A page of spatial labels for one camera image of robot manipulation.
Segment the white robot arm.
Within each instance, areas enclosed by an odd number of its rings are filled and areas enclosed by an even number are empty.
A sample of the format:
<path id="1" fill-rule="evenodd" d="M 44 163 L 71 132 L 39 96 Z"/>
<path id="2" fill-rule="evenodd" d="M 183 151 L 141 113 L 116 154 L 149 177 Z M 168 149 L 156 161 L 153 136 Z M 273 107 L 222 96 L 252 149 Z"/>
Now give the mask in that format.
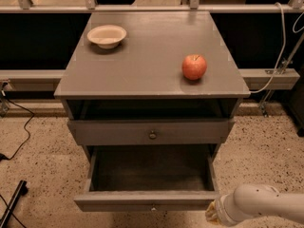
<path id="1" fill-rule="evenodd" d="M 265 184 L 242 184 L 232 193 L 213 200 L 205 212 L 208 222 L 227 227 L 267 216 L 303 224 L 304 194 L 280 193 Z"/>

